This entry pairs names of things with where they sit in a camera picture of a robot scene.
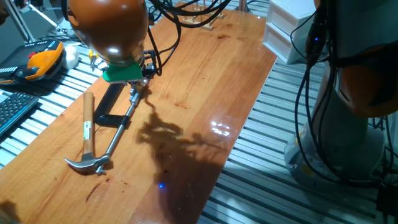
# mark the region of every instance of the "wooden tabletop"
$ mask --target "wooden tabletop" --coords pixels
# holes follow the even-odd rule
[[[0,170],[0,208],[21,223],[195,223],[275,60],[262,45],[264,18],[224,14],[213,31],[183,29],[106,175],[78,174],[63,160],[81,157],[80,96]],[[167,19],[152,32],[159,49],[177,36]],[[148,40],[146,48],[152,49]],[[88,89],[95,105],[107,87],[100,78]],[[113,113],[124,114],[128,98],[125,87]],[[95,129],[100,156],[116,129]]]

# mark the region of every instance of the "metal rod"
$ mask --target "metal rod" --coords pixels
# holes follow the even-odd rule
[[[130,117],[132,111],[134,110],[134,107],[135,107],[134,105],[131,105],[131,106],[129,107],[129,109],[127,110],[126,116]],[[116,131],[116,134],[114,135],[114,137],[113,137],[113,139],[112,139],[112,141],[111,141],[111,144],[109,144],[109,147],[108,147],[108,149],[106,150],[105,154],[108,154],[108,155],[111,155],[111,154],[112,154],[113,149],[115,148],[115,145],[118,143],[118,141],[119,141],[119,139],[120,139],[120,137],[121,137],[123,131],[124,131],[124,125],[121,124],[121,125],[118,127],[118,130]]]
[[[62,8],[61,7],[45,7],[44,8],[45,10],[62,10]]]
[[[246,11],[246,0],[239,0],[238,10],[241,12],[247,12]]]
[[[58,29],[58,25],[52,21],[48,16],[46,16],[43,12],[40,12],[36,7],[34,7],[31,3],[27,3],[27,6],[31,8],[33,11],[35,11],[37,14],[39,14],[41,17],[43,17],[47,22],[51,23],[55,28]]]
[[[4,3],[4,6],[7,9],[7,12],[9,13],[12,21],[14,22],[15,26],[17,27],[19,33],[21,34],[21,36],[25,40],[25,42],[27,42],[27,43],[35,42],[35,39],[34,39],[32,33],[30,32],[24,19],[22,18],[21,14],[19,13],[17,6],[14,4],[14,1],[12,1],[12,0],[2,0],[2,1]]]

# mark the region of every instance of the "metal slat floor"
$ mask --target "metal slat floor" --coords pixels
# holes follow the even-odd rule
[[[324,68],[316,65],[311,72],[312,107]],[[295,133],[294,101],[304,71],[304,64],[276,60],[198,223],[383,223],[376,189],[312,192],[285,168],[284,147]],[[299,113],[301,127],[304,106]]]

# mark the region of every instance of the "keyboard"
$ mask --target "keyboard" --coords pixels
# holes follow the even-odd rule
[[[13,93],[0,103],[0,136],[23,117],[39,98],[23,93]]]

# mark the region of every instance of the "black cable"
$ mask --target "black cable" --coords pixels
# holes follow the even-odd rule
[[[178,16],[177,16],[177,15],[174,15],[174,19],[175,19],[175,27],[177,28],[177,40],[175,41],[175,43],[173,44],[173,46],[171,46],[172,51],[171,51],[171,53],[169,54],[169,56],[166,58],[166,60],[163,62],[163,64],[161,65],[162,67],[169,61],[170,57],[173,55],[175,49],[177,48],[177,46],[178,46],[178,44],[180,43],[180,40],[181,40],[181,33],[182,33],[182,31],[181,31],[180,20],[178,19]],[[162,51],[159,52],[159,54],[161,54],[162,52],[168,51],[168,50],[170,50],[171,48],[162,50]]]
[[[265,3],[265,2],[263,2],[263,1],[252,0],[252,1],[249,1],[248,3],[246,3],[246,5],[248,5],[248,4],[252,4],[252,3],[254,3],[254,2],[262,2],[262,3]]]
[[[158,76],[161,76],[161,75],[162,75],[162,60],[160,59],[160,53],[159,53],[159,51],[157,50],[157,46],[156,46],[156,43],[155,43],[154,36],[152,35],[152,32],[150,31],[150,28],[149,28],[149,27],[148,27],[148,36],[149,36],[149,38],[150,38],[150,41],[152,42],[152,46],[154,47],[156,59],[157,59],[158,64],[159,64],[159,67],[156,68],[156,74],[157,74]]]
[[[63,18],[69,22],[69,18],[68,18],[68,12],[69,12],[69,8],[68,8],[68,0],[61,0],[61,9],[62,9],[62,15]]]
[[[185,7],[187,7],[187,6],[190,6],[190,5],[192,5],[192,4],[195,4],[195,3],[198,2],[198,1],[200,1],[200,0],[190,1],[190,2],[188,2],[188,3],[183,4],[182,6],[177,6],[176,9],[183,9],[183,8],[185,8]]]
[[[167,1],[167,4],[168,4],[170,7],[173,7],[173,1],[172,1],[172,0],[168,0],[168,1]]]
[[[388,116],[385,116],[386,118],[386,131],[387,131],[387,139],[388,139],[388,144],[390,145],[391,152],[390,153],[390,167],[389,171],[391,171],[392,166],[394,165],[394,148],[392,147],[392,141],[391,141],[391,136],[390,136],[390,126],[388,122]]]
[[[394,151],[392,151],[391,149],[389,149],[388,147],[384,147],[387,151],[389,151],[390,153],[393,153],[393,155],[398,159],[398,154],[396,154]]]
[[[306,19],[301,25],[299,25],[298,27],[296,27],[296,29],[294,29],[291,33],[290,33],[290,41],[292,42],[293,48],[305,59],[307,59],[306,56],[304,56],[297,48],[296,45],[293,42],[293,34],[294,32],[296,32],[296,30],[298,30],[299,28],[301,28],[302,26],[304,26],[314,15],[315,15],[316,11],[308,18]]]
[[[254,3],[254,2],[265,3],[264,1],[258,1],[258,0],[252,0],[252,1],[247,2],[247,3],[246,3],[246,11],[247,11],[248,13],[250,13],[250,14],[252,14],[252,12],[251,12],[251,10],[250,10],[250,8],[249,8],[249,5],[252,4],[252,3]]]
[[[327,106],[328,106],[328,104],[329,104],[331,95],[332,95],[332,93],[333,93],[333,91],[334,91],[334,89],[333,89],[333,84],[334,84],[334,82],[335,82],[336,67],[333,66],[333,64],[331,65],[330,76],[329,76],[328,84],[327,84],[327,86],[326,86],[325,93],[324,93],[324,95],[322,96],[321,101],[319,102],[319,104],[318,104],[318,106],[317,106],[317,108],[316,108],[316,110],[315,110],[315,113],[314,113],[314,119],[315,119],[315,117],[316,117],[316,115],[317,115],[317,113],[318,113],[318,111],[319,111],[319,108],[322,106],[323,101],[325,100],[325,96],[327,96],[326,105],[324,106],[324,109],[323,109],[323,111],[322,111],[322,115],[321,115],[321,118],[320,118],[320,124],[319,124],[319,128],[318,128],[318,138],[319,138],[319,146],[318,146],[317,140],[316,140],[316,138],[315,138],[315,134],[314,134],[314,132],[313,132],[313,123],[312,123],[312,119],[311,119],[311,116],[310,116],[309,102],[308,102],[308,101],[309,101],[308,92],[309,92],[309,81],[310,81],[310,69],[311,69],[311,65],[309,65],[309,66],[307,67],[307,69],[306,69],[305,75],[304,75],[303,80],[302,80],[302,84],[301,84],[301,86],[300,86],[300,88],[299,88],[299,91],[298,91],[298,94],[297,94],[297,99],[296,99],[296,104],[295,104],[295,124],[296,124],[296,125],[295,125],[295,128],[296,128],[296,137],[297,137],[297,142],[298,142],[298,144],[299,144],[299,148],[300,148],[300,151],[301,151],[301,153],[302,153],[302,157],[303,157],[305,163],[308,165],[308,167],[309,167],[314,173],[316,173],[317,175],[319,175],[321,178],[324,178],[324,179],[326,179],[326,180],[332,181],[332,182],[334,182],[334,183],[349,185],[349,186],[352,186],[352,187],[361,187],[361,188],[377,187],[378,185],[380,185],[380,184],[382,183],[382,180],[379,180],[379,179],[377,179],[377,180],[369,180],[369,181],[367,181],[367,180],[358,180],[358,181],[360,181],[360,182],[351,181],[348,177],[346,177],[346,176],[345,176],[342,172],[340,172],[339,170],[336,170],[336,169],[327,161],[325,152],[323,151],[323,148],[322,148],[322,122],[323,122],[323,119],[324,119],[324,117],[325,117],[325,113],[326,113],[326,111],[327,111]],[[304,152],[304,150],[303,150],[303,148],[302,148],[302,144],[301,144],[301,140],[300,140],[300,133],[299,133],[298,120],[297,120],[297,116],[298,116],[297,113],[298,113],[298,105],[299,105],[300,95],[301,95],[301,92],[302,92],[302,89],[303,89],[304,84],[306,84],[306,86],[305,86],[305,87],[306,87],[306,89],[305,89],[305,94],[306,94],[306,96],[305,96],[305,106],[306,106],[306,111],[307,111],[308,125],[309,125],[309,128],[310,128],[311,136],[312,136],[312,138],[313,138],[313,143],[315,144],[315,147],[316,147],[316,149],[317,149],[317,153],[318,153],[318,155],[321,157],[322,161],[325,163],[325,165],[327,166],[327,168],[329,168],[329,170],[330,170],[333,174],[335,174],[335,175],[340,179],[340,181],[337,181],[337,180],[331,179],[331,178],[329,178],[329,177],[326,177],[326,176],[322,175],[321,173],[319,173],[319,171],[317,171],[316,169],[314,169],[314,168],[311,166],[311,164],[309,163],[309,161],[308,161],[308,159],[307,159],[307,157],[306,157],[306,155],[305,155],[305,152]]]
[[[176,14],[178,16],[202,16],[205,14],[209,14],[211,12],[218,11],[219,9],[224,9],[229,4],[230,1],[231,0],[226,0],[226,1],[222,2],[221,4],[219,4],[218,6],[213,7],[217,3],[217,1],[214,1],[206,9],[204,9],[202,11],[192,12],[192,11],[186,11],[183,9],[179,9],[177,7],[173,7],[172,5],[168,6],[168,5],[170,5],[170,3],[164,4],[164,3],[160,2],[159,0],[150,0],[150,2],[155,6],[155,8],[162,9],[163,11],[167,11],[172,14]]]
[[[155,17],[155,11],[158,11],[155,6],[151,6],[148,9],[148,14],[152,15],[154,18],[154,22],[158,21],[160,19],[160,17],[162,16],[162,13],[159,12],[159,14]]]
[[[384,121],[384,117],[381,117],[381,118],[380,118],[380,121],[377,122],[377,124],[376,124],[376,120],[375,120],[374,118],[372,118],[373,128],[374,128],[374,129],[377,129],[377,128],[380,127],[380,129],[383,131],[383,130],[384,130],[383,121]]]
[[[206,25],[207,23],[209,23],[209,22],[211,22],[215,17],[217,17],[221,12],[222,12],[222,10],[224,9],[226,7],[226,5],[224,5],[222,8],[219,8],[218,9],[218,11],[216,11],[213,15],[211,15],[208,19],[206,19],[206,20],[204,20],[203,22],[200,22],[200,23],[198,23],[198,24],[185,24],[185,23],[181,23],[181,22],[179,22],[179,24],[182,26],[182,27],[185,27],[185,28],[197,28],[197,27],[201,27],[201,26],[203,26],[203,25]],[[174,18],[173,17],[171,17],[167,12],[165,12],[162,8],[159,8],[159,11],[166,17],[166,18],[168,18],[170,21],[174,21]]]

